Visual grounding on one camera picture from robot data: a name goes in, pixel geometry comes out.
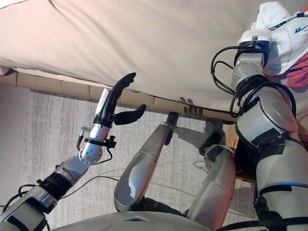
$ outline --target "beige cushion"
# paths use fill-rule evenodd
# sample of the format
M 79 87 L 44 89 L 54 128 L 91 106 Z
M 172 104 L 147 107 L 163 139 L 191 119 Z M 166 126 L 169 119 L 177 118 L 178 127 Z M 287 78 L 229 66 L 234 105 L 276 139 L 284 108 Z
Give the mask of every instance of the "beige cushion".
M 17 84 L 17 72 L 11 74 L 0 76 L 0 84 L 16 86 Z
M 103 92 L 104 88 L 102 87 L 97 87 L 97 86 L 90 86 L 90 98 L 91 99 L 95 99 L 95 100 L 99 100 L 102 92 Z
M 129 90 L 123 90 L 120 98 L 120 103 L 140 106 L 145 104 L 147 108 L 154 109 L 154 97 L 144 93 L 132 92 Z
M 90 86 L 62 81 L 62 93 L 77 97 L 90 98 Z
M 37 90 L 44 90 L 54 93 L 62 93 L 61 80 L 37 77 Z
M 37 80 L 36 76 L 27 75 L 23 73 L 17 74 L 17 86 L 21 88 L 30 88 L 36 89 L 37 88 Z

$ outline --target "red cloth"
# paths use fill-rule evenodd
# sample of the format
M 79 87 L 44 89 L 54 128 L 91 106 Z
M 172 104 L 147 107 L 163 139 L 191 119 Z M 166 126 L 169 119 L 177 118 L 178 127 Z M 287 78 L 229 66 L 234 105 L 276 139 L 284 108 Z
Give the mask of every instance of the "red cloth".
M 308 84 L 308 53 L 287 70 L 287 77 L 290 87 L 300 88 Z

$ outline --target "black strap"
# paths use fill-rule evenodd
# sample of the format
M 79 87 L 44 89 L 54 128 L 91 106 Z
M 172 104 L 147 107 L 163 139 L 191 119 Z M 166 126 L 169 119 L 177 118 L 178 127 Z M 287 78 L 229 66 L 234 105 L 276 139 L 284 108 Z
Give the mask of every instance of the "black strap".
M 216 231 L 229 231 L 235 229 L 243 229 L 250 227 L 285 227 L 288 225 L 308 224 L 308 217 L 285 218 L 279 220 L 250 220 L 226 225 Z

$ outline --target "gray rug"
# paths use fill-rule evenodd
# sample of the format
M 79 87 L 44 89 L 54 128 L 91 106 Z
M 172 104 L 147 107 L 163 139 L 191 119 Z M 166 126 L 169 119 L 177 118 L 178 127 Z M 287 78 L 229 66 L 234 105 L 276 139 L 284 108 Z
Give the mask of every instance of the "gray rug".
M 76 141 L 80 128 L 92 125 L 96 102 L 29 91 L 26 103 L 22 183 L 34 183 L 51 174 L 56 164 L 77 154 Z M 117 107 L 116 112 L 129 109 L 128 106 Z M 166 117 L 164 112 L 146 111 L 136 123 L 114 125 L 110 132 L 117 141 L 116 148 L 112 150 L 113 160 L 91 167 L 74 188 L 98 174 L 120 177 L 134 154 Z M 179 118 L 178 126 L 170 145 L 162 150 L 146 196 L 183 212 L 190 207 L 211 168 L 197 148 L 213 131 L 227 135 L 228 126 L 219 120 L 201 121 L 185 117 Z M 47 215 L 51 228 L 116 212 L 113 205 L 115 184 L 115 181 L 98 178 L 61 200 Z M 256 219 L 252 201 L 253 184 L 238 180 L 225 224 Z

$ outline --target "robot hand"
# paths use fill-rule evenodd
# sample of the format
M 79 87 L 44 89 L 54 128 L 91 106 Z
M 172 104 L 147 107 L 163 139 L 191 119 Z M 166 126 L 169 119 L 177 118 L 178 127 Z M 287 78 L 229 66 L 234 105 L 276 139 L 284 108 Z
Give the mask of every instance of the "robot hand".
M 80 180 L 88 168 L 111 160 L 112 155 L 108 160 L 98 162 L 103 156 L 102 147 L 106 147 L 111 154 L 109 149 L 116 145 L 114 136 L 107 138 L 112 123 L 133 123 L 141 118 L 146 109 L 143 104 L 135 111 L 114 114 L 123 89 L 134 81 L 135 76 L 136 73 L 126 75 L 110 92 L 104 89 L 95 112 L 93 127 L 82 128 L 77 142 L 79 153 L 56 166 L 56 170 L 50 176 L 43 181 L 40 180 L 39 185 L 34 186 L 11 207 L 4 208 L 0 215 L 0 230 L 42 230 L 46 226 L 44 213 L 48 214 L 56 207 L 57 202 Z M 84 140 L 86 144 L 79 148 L 86 132 L 90 133 Z

